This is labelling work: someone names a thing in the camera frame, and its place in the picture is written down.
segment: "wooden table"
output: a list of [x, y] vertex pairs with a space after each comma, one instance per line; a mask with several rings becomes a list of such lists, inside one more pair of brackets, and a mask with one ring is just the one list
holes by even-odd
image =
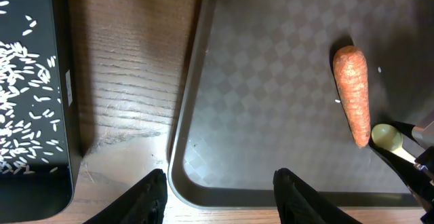
[[[154, 168], [167, 171], [200, 0], [70, 0], [81, 136], [73, 203], [40, 223], [82, 223]], [[165, 223], [279, 223], [276, 210], [188, 207], [169, 189]], [[419, 223], [414, 210], [347, 210], [363, 223]]]

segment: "sticker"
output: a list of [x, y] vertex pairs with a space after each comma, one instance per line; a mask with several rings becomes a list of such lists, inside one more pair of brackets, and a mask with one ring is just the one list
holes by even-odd
[[66, 72], [66, 91], [68, 92], [68, 106], [73, 102], [73, 89], [71, 88], [71, 74]]

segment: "spoon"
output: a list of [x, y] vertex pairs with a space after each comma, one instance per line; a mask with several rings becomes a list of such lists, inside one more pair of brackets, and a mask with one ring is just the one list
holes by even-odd
[[414, 164], [416, 158], [402, 147], [402, 134], [395, 127], [388, 124], [378, 124], [372, 128], [371, 136], [377, 146]]

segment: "baking tray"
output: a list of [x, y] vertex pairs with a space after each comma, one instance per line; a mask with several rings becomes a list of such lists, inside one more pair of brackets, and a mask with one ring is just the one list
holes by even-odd
[[337, 206], [416, 206], [381, 159], [356, 147], [330, 60], [351, 41], [363, 50], [372, 125], [427, 125], [432, 2], [203, 0], [172, 135], [175, 194], [196, 207], [275, 206], [274, 171], [289, 168]]
[[0, 2], [0, 223], [34, 221], [68, 206], [81, 159], [68, 2]]

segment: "carrot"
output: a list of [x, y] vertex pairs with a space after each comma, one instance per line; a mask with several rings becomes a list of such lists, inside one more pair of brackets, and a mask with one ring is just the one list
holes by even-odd
[[371, 133], [365, 56], [355, 46], [341, 48], [334, 56], [333, 72], [355, 144], [365, 147]]

